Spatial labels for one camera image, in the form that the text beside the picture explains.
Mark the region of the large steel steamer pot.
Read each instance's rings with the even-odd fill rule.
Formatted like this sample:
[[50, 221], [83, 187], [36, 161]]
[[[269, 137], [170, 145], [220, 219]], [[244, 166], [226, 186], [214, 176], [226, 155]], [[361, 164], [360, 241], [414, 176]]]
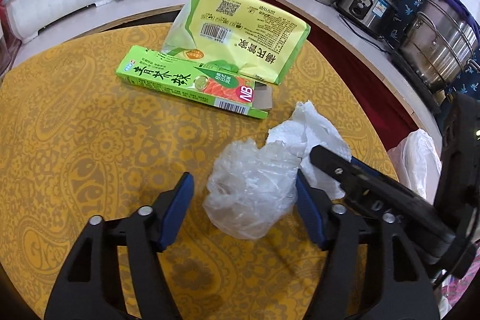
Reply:
[[448, 0], [424, 0], [399, 52], [428, 90], [437, 93], [466, 68], [479, 69], [478, 48], [479, 39], [459, 7]]

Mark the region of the yellow patterned tablecloth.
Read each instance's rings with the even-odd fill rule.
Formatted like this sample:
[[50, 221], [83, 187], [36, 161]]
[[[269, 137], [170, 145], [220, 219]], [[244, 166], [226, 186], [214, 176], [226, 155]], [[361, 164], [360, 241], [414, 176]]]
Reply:
[[123, 218], [184, 172], [195, 194], [161, 266], [185, 319], [300, 319], [326, 255], [287, 214], [257, 241], [214, 227], [203, 209], [212, 165], [235, 140], [264, 143], [299, 102], [312, 102], [352, 154], [393, 175], [373, 125], [307, 43], [272, 110], [257, 120], [126, 85], [116, 68], [134, 45], [158, 49], [166, 23], [71, 40], [8, 72], [1, 85], [1, 264], [38, 315], [88, 219]]

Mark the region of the clear plastic bag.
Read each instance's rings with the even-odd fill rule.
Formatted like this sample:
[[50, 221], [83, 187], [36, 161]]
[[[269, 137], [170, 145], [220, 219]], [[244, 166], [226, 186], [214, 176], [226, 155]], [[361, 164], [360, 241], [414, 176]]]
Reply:
[[239, 240], [258, 240], [296, 200], [301, 159], [281, 141], [258, 147], [251, 138], [227, 145], [208, 178], [202, 204], [211, 223]]

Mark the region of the red cloth drape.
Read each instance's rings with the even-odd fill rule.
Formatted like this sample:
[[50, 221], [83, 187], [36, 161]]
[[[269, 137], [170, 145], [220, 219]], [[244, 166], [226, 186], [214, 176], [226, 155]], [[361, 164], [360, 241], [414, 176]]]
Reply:
[[324, 55], [351, 90], [386, 149], [394, 148], [409, 133], [418, 129], [411, 115], [379, 77], [340, 41], [307, 17], [304, 1], [295, 0], [299, 4], [297, 10], [278, 0], [261, 1], [286, 10], [310, 24], [311, 32], [307, 38], [308, 41]]

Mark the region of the yellow green food bag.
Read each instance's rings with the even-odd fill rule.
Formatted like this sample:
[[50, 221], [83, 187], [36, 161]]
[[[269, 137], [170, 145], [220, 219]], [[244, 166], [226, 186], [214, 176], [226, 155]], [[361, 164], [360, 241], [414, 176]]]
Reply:
[[260, 0], [190, 0], [175, 18], [163, 53], [279, 85], [311, 27]]

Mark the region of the white trash bag bin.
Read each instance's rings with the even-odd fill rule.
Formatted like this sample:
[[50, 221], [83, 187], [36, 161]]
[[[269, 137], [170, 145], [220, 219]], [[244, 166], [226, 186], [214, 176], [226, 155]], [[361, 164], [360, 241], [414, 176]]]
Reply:
[[432, 137], [419, 128], [387, 153], [399, 182], [433, 204], [442, 163]]

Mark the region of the steel rice cooker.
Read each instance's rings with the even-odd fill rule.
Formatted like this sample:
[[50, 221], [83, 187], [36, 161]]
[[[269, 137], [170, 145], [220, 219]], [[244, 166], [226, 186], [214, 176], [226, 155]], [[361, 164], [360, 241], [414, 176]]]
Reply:
[[400, 0], [338, 0], [336, 7], [355, 25], [378, 38], [383, 35], [398, 11]]

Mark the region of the green tea carton box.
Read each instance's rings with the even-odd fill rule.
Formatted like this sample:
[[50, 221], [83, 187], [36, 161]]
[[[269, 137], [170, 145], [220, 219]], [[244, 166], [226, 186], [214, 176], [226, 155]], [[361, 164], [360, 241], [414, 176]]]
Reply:
[[265, 119], [272, 109], [272, 88], [264, 83], [141, 46], [132, 46], [115, 71], [131, 85], [251, 118]]

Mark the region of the white tissue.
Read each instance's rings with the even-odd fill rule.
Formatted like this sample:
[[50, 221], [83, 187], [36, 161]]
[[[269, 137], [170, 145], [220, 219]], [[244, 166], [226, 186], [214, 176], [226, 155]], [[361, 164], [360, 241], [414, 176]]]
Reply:
[[312, 148], [321, 145], [347, 161], [352, 151], [336, 127], [320, 115], [311, 101], [298, 102], [289, 119], [268, 130], [267, 144], [280, 141], [287, 150], [302, 158], [300, 170], [312, 188], [324, 190], [331, 200], [342, 199], [345, 192], [339, 182], [310, 163]]

